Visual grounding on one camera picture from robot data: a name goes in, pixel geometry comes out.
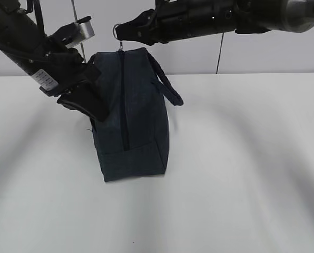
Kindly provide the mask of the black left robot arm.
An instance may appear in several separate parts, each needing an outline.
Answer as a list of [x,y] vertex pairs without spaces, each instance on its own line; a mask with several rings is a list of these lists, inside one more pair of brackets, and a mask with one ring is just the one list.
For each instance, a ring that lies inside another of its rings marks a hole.
[[18,65],[57,103],[89,118],[104,121],[109,110],[96,81],[101,72],[75,46],[94,36],[91,17],[86,16],[45,33],[39,1],[0,1],[0,51]]

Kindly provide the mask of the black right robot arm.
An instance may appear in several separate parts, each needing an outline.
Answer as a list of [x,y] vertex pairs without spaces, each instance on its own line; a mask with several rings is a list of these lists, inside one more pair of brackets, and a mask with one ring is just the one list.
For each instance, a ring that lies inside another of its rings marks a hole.
[[115,27],[120,41],[152,46],[235,32],[303,33],[314,27],[314,1],[156,1],[155,8]]

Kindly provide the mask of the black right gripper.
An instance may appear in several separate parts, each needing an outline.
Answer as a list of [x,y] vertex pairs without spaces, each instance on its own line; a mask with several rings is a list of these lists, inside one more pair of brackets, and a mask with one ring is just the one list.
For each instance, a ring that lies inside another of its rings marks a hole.
[[120,41],[134,41],[148,46],[188,38],[186,1],[155,1],[155,9],[142,12],[135,19],[116,27]]

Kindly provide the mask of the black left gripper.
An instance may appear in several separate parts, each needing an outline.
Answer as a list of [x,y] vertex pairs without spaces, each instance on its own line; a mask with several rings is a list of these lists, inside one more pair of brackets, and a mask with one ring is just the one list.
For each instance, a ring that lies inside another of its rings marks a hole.
[[57,103],[103,122],[109,116],[107,100],[99,84],[102,72],[93,59],[84,62],[78,51],[52,53],[50,62],[38,70],[40,90],[47,96],[60,96]]

